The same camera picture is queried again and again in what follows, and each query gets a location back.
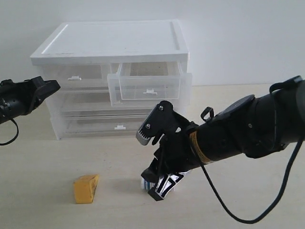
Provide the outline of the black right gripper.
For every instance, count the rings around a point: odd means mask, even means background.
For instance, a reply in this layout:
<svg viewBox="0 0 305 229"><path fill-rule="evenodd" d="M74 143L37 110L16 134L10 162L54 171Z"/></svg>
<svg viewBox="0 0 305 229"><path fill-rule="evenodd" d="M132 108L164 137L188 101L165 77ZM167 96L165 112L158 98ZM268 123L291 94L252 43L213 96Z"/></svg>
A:
<svg viewBox="0 0 305 229"><path fill-rule="evenodd" d="M180 114L173 115L173 123L174 127L167 132L159 132L153 138L152 144L159 143L159 147L150 165L142 172L142 178L152 184L147 193L155 201L164 200L184 179L185 172L200 167L187 135L189 129L198 125Z"/></svg>

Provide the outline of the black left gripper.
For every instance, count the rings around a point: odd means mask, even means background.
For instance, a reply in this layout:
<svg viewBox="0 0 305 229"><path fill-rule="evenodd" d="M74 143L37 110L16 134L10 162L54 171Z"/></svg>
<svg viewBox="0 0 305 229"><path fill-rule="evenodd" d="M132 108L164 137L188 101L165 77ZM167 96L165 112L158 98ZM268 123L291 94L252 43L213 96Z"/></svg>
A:
<svg viewBox="0 0 305 229"><path fill-rule="evenodd" d="M41 76L18 83L3 80L0 83L0 118L28 115L60 88L56 80L44 81Z"/></svg>

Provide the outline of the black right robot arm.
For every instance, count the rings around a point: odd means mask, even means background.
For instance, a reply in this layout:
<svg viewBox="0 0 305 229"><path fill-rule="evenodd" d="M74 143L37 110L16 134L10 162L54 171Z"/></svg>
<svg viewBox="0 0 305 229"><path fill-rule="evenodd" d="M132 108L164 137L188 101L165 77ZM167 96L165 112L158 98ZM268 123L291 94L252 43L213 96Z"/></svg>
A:
<svg viewBox="0 0 305 229"><path fill-rule="evenodd" d="M159 145L141 174L153 199L163 200L192 169L239 154L261 158L303 141L305 82L296 76L275 83L268 94L245 96L218 114L207 107L201 118L201 125L189 121L163 100L139 128L142 145Z"/></svg>

